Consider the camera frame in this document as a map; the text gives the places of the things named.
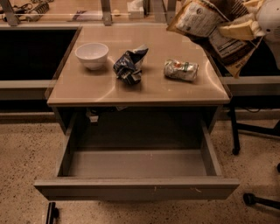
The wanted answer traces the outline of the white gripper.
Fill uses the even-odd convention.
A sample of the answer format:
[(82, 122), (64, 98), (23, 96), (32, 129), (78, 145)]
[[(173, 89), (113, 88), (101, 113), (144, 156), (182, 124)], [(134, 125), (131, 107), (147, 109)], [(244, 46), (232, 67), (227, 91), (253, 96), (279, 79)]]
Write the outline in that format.
[(242, 0), (246, 7), (259, 8), (257, 21), (250, 19), (240, 24), (221, 25), (221, 35), (231, 39), (253, 40), (263, 37), (280, 41), (280, 0)]

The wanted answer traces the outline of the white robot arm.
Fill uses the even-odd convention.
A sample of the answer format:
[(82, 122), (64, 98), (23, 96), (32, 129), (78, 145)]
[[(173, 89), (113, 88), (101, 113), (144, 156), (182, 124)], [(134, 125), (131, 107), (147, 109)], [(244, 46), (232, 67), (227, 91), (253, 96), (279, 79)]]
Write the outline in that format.
[(249, 14), (221, 24), (220, 34), (239, 40), (264, 38), (280, 69), (280, 0), (249, 0), (244, 5)]

